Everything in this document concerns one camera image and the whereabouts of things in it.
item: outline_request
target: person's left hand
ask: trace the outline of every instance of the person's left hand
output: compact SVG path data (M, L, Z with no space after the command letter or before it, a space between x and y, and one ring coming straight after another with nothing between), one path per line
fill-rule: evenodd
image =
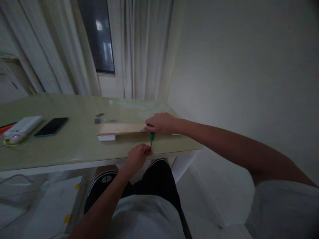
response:
M152 155L150 147L146 144L140 144L135 148L132 148L128 155L125 168L133 176L137 171L139 171L146 161L147 156Z

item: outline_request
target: table leg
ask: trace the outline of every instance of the table leg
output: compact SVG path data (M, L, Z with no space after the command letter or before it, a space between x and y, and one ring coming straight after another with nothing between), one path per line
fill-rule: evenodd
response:
M194 161L194 159L199 154L200 150L194 150L190 154L177 156L172 167L172 174L175 179L175 183L179 181L179 179L183 176L185 171L188 169L188 167L191 165L191 163Z

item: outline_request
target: white table frame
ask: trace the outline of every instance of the white table frame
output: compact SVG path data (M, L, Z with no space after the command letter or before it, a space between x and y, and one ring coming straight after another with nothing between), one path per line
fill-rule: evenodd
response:
M175 183L177 183L179 179L182 177L182 175L185 173L185 171L188 169L188 167L191 165L191 163L194 161L194 159L196 158L196 156L199 154L200 151L201 149L156 154L156 155L148 156L147 160L176 157L171 169L175 179ZM126 160L127 158L117 158L117 159L98 160L98 161L90 161L90 162L83 162L83 163L60 164L60 165L52 165L52 166L45 166L45 167L8 170L8 171L1 171L0 177L9 178L16 174L22 174L22 175L28 176L28 175L36 175L36 174L43 174L43 173L75 170L75 169L94 168L94 167L113 165L113 164L123 164L126 162Z

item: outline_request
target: black smartphone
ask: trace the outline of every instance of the black smartphone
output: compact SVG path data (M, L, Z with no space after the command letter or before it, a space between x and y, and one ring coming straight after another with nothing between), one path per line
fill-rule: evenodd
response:
M55 135L68 120L69 118L54 118L45 126L43 126L43 128L40 129L34 136L43 137Z

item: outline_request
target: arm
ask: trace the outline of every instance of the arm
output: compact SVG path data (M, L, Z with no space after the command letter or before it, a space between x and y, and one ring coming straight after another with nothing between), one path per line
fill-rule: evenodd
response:
M168 113L155 114L146 120L144 129L163 134L182 134L205 145L223 158L246 168L254 184L265 180L290 180L317 187L288 157L243 135L177 119Z
M130 178L142 168L147 156L152 154L149 150L148 145L141 144L129 152L125 166L84 215L69 238L103 238L105 236L124 188Z

